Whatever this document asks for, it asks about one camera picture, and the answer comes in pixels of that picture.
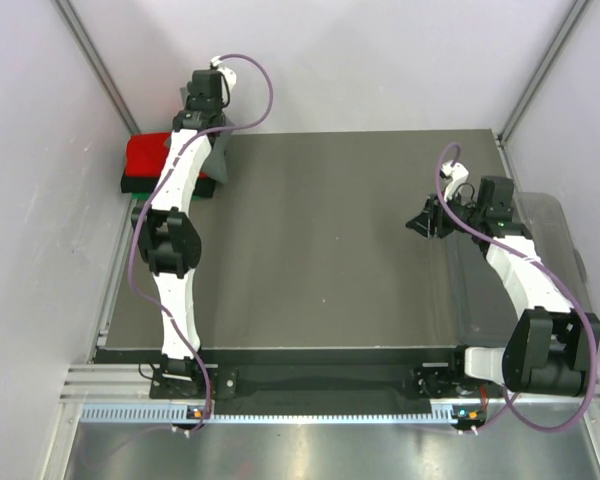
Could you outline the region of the green folded t shirt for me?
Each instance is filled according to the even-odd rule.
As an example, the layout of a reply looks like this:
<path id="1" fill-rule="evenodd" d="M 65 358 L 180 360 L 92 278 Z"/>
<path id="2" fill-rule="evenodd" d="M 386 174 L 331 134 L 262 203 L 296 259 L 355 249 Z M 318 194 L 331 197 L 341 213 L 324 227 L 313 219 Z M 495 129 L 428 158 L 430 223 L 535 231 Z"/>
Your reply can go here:
<path id="1" fill-rule="evenodd" d="M 150 197 L 149 193 L 132 193 L 131 197 L 133 199 L 136 200 L 147 200 Z M 207 198 L 212 198 L 213 197 L 213 192 L 204 192 L 204 191 L 197 191 L 195 190 L 193 193 L 191 193 L 189 195 L 189 198 L 191 200 L 193 199 L 207 199 Z M 173 201 L 184 201 L 185 195 L 183 193 L 177 193 L 177 192 L 171 192 L 171 193 L 167 193 L 166 191 L 161 191 L 156 197 L 156 200 L 162 199 L 162 198 L 166 198 L 166 199 L 171 199 Z"/>

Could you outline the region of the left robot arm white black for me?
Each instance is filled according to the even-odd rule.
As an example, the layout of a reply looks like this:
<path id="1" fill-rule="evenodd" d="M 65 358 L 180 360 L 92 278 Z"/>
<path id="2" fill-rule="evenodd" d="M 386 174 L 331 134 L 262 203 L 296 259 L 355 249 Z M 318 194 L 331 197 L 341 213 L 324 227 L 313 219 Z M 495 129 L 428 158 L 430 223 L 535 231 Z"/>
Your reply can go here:
<path id="1" fill-rule="evenodd" d="M 196 70 L 187 84 L 183 110 L 173 120 L 169 150 L 150 206 L 135 209 L 132 225 L 142 260 L 158 289 L 163 321 L 159 365 L 153 369 L 153 399 L 202 398 L 207 374 L 195 354 L 200 338 L 195 326 L 193 281 L 202 242 L 189 219 L 196 182 L 218 134 L 227 124 L 224 109 L 237 82 L 225 67 Z"/>

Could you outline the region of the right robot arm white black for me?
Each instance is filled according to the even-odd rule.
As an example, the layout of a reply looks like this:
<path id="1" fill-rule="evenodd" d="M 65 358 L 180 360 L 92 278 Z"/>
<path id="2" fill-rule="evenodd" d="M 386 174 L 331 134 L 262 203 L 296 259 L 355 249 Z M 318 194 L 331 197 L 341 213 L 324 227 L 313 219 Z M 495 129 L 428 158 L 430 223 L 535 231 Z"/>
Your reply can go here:
<path id="1" fill-rule="evenodd" d="M 598 345 L 600 321 L 578 310 L 539 256 L 531 230 L 519 220 L 510 179 L 485 176 L 474 200 L 460 193 L 467 174 L 442 173 L 407 228 L 426 238 L 467 233 L 499 278 L 517 316 L 503 348 L 468 347 L 464 361 L 447 370 L 449 388 L 467 396 L 483 380 L 515 393 L 582 397 L 592 376 L 590 348 Z"/>

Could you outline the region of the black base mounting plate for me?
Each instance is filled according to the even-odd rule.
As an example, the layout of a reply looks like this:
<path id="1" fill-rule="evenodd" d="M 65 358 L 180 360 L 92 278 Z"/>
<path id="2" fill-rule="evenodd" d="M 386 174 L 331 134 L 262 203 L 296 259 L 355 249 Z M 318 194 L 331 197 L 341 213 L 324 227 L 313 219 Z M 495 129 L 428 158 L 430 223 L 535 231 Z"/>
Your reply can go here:
<path id="1" fill-rule="evenodd" d="M 437 399 L 482 403 L 498 386 L 471 380 L 459 347 L 209 348 L 201 353 L 221 415 L 427 413 Z"/>

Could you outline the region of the right corner aluminium post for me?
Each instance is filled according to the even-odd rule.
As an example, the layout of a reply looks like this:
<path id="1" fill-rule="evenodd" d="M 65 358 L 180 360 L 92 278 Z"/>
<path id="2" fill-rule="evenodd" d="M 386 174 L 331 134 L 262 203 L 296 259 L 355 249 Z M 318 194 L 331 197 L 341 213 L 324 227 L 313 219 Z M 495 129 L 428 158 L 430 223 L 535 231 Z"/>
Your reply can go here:
<path id="1" fill-rule="evenodd" d="M 563 49 L 570 40 L 571 35 L 576 30 L 580 21 L 584 18 L 586 11 L 591 4 L 592 1 L 590 0 L 576 0 L 569 3 L 569 8 L 559 22 L 557 30 L 550 37 L 549 43 L 544 49 L 539 62 L 534 67 L 522 93 L 516 100 L 504 126 L 496 134 L 496 140 L 501 147 L 505 147 L 512 138 L 524 115 L 531 106 L 532 101 L 548 78 L 554 64 L 559 59 Z"/>

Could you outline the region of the red folded t shirt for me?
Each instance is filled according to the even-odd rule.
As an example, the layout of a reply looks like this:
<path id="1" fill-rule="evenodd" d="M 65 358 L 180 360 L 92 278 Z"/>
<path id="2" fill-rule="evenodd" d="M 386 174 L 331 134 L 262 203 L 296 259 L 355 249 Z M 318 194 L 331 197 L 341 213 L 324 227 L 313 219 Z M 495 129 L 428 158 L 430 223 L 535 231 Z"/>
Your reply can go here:
<path id="1" fill-rule="evenodd" d="M 158 179 L 169 153 L 169 139 L 169 132 L 132 135 L 126 145 L 124 175 Z"/>

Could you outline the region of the grey t shirt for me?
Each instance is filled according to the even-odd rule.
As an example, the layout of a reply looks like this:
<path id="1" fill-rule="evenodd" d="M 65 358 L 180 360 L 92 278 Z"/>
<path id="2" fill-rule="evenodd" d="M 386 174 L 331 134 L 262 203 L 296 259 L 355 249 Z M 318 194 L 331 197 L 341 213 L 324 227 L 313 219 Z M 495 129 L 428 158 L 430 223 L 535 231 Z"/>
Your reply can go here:
<path id="1" fill-rule="evenodd" d="M 223 107 L 215 110 L 195 110 L 193 108 L 194 101 L 190 99 L 190 82 L 186 87 L 180 89 L 180 93 L 184 100 L 184 106 L 172 121 L 173 131 L 181 128 L 202 131 L 211 127 L 233 125 L 224 113 Z M 202 173 L 221 184 L 228 181 L 225 153 L 230 135 L 231 133 L 228 131 L 210 135 L 211 152 L 201 167 Z"/>

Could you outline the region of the corner aluminium post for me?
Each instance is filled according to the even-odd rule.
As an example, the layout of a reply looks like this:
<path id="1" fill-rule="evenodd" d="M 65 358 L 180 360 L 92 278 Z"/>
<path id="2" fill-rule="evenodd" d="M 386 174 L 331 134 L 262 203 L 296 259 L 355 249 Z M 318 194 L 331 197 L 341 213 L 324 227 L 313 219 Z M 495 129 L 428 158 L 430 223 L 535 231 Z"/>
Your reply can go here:
<path id="1" fill-rule="evenodd" d="M 569 8 L 559 22 L 557 30 L 550 37 L 549 43 L 544 49 L 539 62 L 534 67 L 522 93 L 516 100 L 504 126 L 496 134 L 496 140 L 501 147 L 505 147 L 512 138 L 524 115 L 531 106 L 532 101 L 548 78 L 554 64 L 559 59 L 563 49 L 570 40 L 571 35 L 576 30 L 580 21 L 584 18 L 586 11 L 591 4 L 592 1 L 590 0 L 576 0 L 569 3 Z"/>
<path id="2" fill-rule="evenodd" d="M 114 110 L 130 135 L 140 133 L 140 128 L 134 119 L 123 95 L 107 68 L 96 44 L 87 31 L 82 19 L 72 1 L 51 0 L 60 18 L 68 28 L 80 52 L 85 57 L 90 69 L 97 78 L 103 92 L 111 102 Z"/>

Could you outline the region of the black folded t shirt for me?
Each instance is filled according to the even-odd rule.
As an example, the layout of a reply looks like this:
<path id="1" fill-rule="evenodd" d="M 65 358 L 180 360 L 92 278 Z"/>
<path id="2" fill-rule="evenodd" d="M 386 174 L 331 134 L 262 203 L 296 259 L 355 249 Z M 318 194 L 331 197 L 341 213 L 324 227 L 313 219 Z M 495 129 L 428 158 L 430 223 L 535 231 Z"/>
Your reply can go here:
<path id="1" fill-rule="evenodd" d="M 207 176 L 206 174 L 201 174 L 195 184 L 195 190 L 204 191 L 204 192 L 215 192 L 217 182 Z M 149 193 L 151 194 L 156 186 L 158 185 L 157 177 L 133 177 L 128 175 L 123 175 L 121 177 L 120 187 L 121 192 L 123 194 L 132 194 L 132 193 Z"/>

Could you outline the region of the left corner aluminium post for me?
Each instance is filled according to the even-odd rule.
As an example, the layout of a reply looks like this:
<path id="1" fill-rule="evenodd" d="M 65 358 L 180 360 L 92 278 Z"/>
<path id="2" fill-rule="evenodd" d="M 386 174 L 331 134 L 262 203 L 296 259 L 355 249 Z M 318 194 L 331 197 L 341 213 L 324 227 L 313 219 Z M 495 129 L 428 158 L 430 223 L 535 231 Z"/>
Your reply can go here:
<path id="1" fill-rule="evenodd" d="M 82 19 L 72 1 L 51 0 L 60 18 L 68 28 L 80 52 L 85 57 L 90 69 L 97 78 L 103 92 L 111 102 L 114 110 L 130 135 L 140 133 L 140 128 L 134 119 L 123 95 L 107 68 L 96 44 L 87 31 Z"/>

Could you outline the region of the aluminium frame rail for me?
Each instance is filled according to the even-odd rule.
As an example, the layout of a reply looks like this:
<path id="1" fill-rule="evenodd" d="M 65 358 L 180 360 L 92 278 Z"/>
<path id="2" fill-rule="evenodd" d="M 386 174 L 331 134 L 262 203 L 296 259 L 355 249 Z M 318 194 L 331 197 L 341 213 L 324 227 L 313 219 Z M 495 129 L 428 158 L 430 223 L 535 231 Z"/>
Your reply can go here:
<path id="1" fill-rule="evenodd" d="M 383 410 L 451 398 L 449 387 L 418 383 L 408 365 L 220 365 L 192 380 L 167 378 L 149 366 L 72 368 L 61 397 L 85 402 L 198 402 L 206 393 L 220 410 Z"/>

